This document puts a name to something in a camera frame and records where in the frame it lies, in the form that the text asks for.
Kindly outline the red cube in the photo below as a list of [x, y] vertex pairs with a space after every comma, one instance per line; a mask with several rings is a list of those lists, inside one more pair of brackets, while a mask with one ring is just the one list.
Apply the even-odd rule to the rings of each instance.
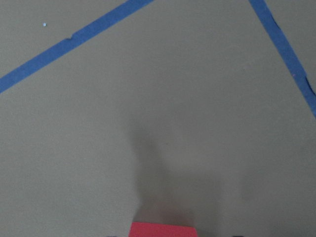
[[129, 237], [198, 237], [194, 227], [133, 222]]

